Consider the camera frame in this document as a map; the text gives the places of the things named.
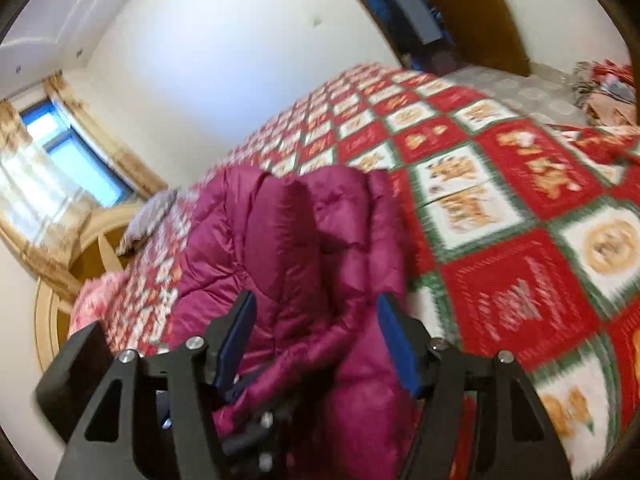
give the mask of window frame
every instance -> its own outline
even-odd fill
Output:
[[[91,146],[89,146],[86,140],[82,138],[82,135],[80,135],[78,131],[69,123],[69,120],[62,116],[62,113],[58,110],[56,105],[53,104],[53,102],[50,99],[39,101],[36,104],[31,105],[28,108],[25,108],[23,111],[20,112],[20,118],[22,119],[22,122],[25,124],[25,127],[26,127],[27,125],[26,120],[29,121],[29,124],[31,124],[33,121],[36,121],[38,118],[46,115],[47,113],[57,114],[63,120],[63,122],[67,124],[66,130],[60,131],[52,139],[49,139],[44,144],[40,144],[42,149],[45,150],[47,154],[55,150],[63,142],[69,139],[73,139],[75,142],[78,143],[80,148],[84,150],[84,152],[89,156],[89,158],[91,158],[91,160],[94,161],[98,165],[98,167],[100,167],[101,170],[104,171],[105,174],[107,174],[107,177],[113,180],[117,184],[117,186],[119,186],[120,189],[122,190],[123,193],[120,196],[120,198],[116,200],[116,202],[113,203],[113,205],[111,205],[110,207],[115,207],[117,205],[120,205],[135,195],[133,188],[129,184],[127,184],[115,171],[113,171],[113,169],[97,153],[95,153],[95,151],[91,148]]]

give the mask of ceiling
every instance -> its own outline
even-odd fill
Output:
[[[30,0],[0,44],[0,98],[85,66],[129,0]]]

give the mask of curtain rod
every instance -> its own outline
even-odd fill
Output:
[[[28,85],[18,88],[16,91],[11,92],[10,94],[5,95],[2,99],[0,99],[0,101],[10,101],[11,99],[18,97],[18,95],[24,94],[42,83],[44,83],[43,77],[34,81],[33,83],[29,83]]]

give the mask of curtain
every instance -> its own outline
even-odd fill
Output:
[[[0,102],[0,236],[64,300],[80,291],[68,268],[97,207],[33,142],[12,104]]]
[[[44,89],[49,99],[79,126],[84,140],[104,161],[142,198],[150,198],[165,189],[166,182],[149,169],[126,145],[111,136],[89,113],[85,103],[75,96],[73,89],[61,72],[44,80]]]

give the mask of brown wooden door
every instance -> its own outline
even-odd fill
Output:
[[[469,63],[530,75],[527,53],[504,0],[430,0]]]

